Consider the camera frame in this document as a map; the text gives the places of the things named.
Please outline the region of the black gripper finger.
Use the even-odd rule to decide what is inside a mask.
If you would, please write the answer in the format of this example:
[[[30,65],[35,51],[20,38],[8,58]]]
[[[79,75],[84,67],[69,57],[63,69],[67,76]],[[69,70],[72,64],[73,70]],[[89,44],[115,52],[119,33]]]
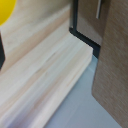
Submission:
[[[4,64],[4,61],[5,61],[5,52],[4,52],[2,37],[0,33],[0,70]]]

